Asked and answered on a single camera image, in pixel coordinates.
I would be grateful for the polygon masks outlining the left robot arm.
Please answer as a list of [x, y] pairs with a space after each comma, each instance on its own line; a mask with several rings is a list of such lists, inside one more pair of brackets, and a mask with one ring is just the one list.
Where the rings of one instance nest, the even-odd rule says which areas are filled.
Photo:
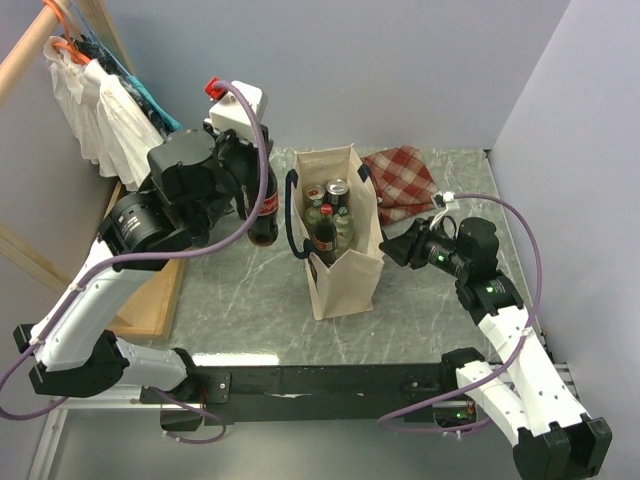
[[87, 398], [117, 384], [155, 387], [176, 401], [193, 399], [198, 369], [183, 349], [156, 350], [119, 338], [108, 325], [172, 259], [207, 255], [234, 242], [209, 243], [212, 227], [234, 200], [245, 230], [260, 215], [270, 186], [268, 129], [248, 137], [210, 122], [170, 135], [147, 153], [139, 190], [121, 198], [98, 229], [85, 264], [48, 316], [23, 324], [14, 339], [35, 360], [39, 395]]

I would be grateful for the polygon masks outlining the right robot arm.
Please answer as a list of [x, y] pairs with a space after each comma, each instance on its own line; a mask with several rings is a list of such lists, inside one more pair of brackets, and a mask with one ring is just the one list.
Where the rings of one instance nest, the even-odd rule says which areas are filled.
[[523, 479], [588, 479], [599, 474], [612, 431], [569, 390], [529, 325], [513, 282], [498, 267], [495, 225], [463, 220], [455, 236], [416, 220], [380, 250], [400, 266], [432, 265], [455, 279], [458, 300], [489, 340], [503, 367], [492, 368], [473, 349], [443, 355], [441, 392], [468, 395], [512, 446]]

